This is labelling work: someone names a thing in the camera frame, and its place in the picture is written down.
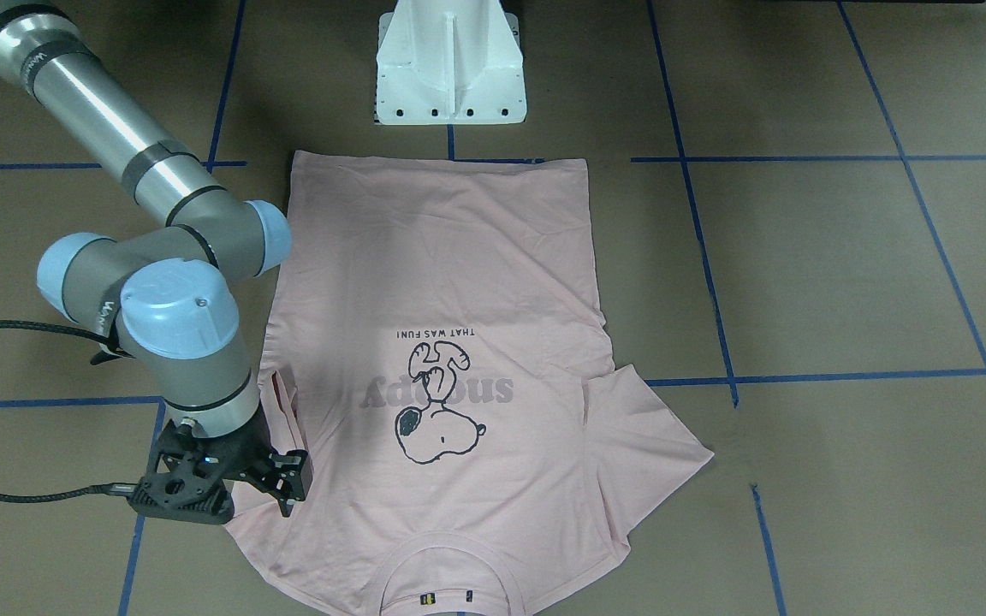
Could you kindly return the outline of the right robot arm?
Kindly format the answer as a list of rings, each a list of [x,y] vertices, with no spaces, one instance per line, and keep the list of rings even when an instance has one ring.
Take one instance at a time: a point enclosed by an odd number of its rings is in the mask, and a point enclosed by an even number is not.
[[[159,223],[125,241],[66,235],[40,258],[39,291],[70,320],[67,333],[97,341],[95,362],[138,359],[168,410],[137,483],[44,501],[114,495],[140,515],[226,524],[235,515],[227,482],[242,481],[290,516],[312,484],[308,453],[271,445],[257,363],[229,289],[289,256],[284,214],[216,183],[48,1],[0,1],[0,77],[38,101]]]

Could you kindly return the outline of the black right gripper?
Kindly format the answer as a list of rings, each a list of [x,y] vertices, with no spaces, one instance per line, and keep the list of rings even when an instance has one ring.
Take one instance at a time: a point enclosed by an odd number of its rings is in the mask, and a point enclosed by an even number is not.
[[[306,451],[277,453],[270,443],[269,425],[258,409],[246,424],[227,435],[202,441],[205,476],[212,480],[244,481],[262,494],[274,496],[283,518],[312,486],[312,464]]]

